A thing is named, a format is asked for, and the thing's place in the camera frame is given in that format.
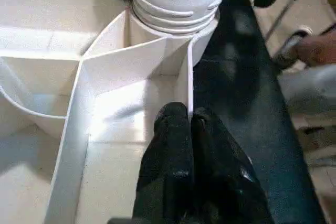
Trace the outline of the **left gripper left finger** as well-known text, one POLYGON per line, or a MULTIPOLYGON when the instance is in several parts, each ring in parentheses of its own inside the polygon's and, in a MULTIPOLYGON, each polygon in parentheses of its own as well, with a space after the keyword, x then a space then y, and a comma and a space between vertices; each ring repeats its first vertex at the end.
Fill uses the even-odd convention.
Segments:
POLYGON ((170 102, 158 112, 136 185, 132 218, 181 223, 192 206, 194 158, 187 108, 170 102))

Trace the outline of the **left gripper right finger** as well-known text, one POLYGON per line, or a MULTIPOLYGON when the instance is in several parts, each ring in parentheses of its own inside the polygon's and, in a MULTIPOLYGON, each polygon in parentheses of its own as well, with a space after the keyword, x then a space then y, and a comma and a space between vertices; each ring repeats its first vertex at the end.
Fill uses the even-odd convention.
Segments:
POLYGON ((191 133, 198 213, 203 223, 273 223, 249 157, 219 116, 198 108, 191 133))

